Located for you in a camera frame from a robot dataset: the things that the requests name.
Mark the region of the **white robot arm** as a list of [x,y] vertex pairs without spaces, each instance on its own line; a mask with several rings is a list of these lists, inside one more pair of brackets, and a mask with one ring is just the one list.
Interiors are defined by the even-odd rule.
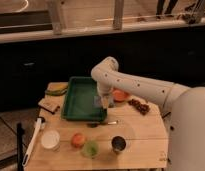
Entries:
[[118,71],[114,57],[91,70],[101,98],[113,87],[143,98],[170,112],[167,171],[205,171],[205,87],[134,76]]

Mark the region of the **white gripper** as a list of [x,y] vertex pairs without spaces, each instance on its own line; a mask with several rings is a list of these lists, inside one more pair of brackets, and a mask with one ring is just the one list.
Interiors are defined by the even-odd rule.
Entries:
[[111,85],[98,82],[97,83],[97,92],[98,92],[99,96],[94,96],[94,106],[95,107],[102,107],[101,97],[107,97],[107,96],[109,96],[108,97],[109,108],[113,108],[115,106],[114,99],[112,96],[110,96],[112,93],[112,86]]

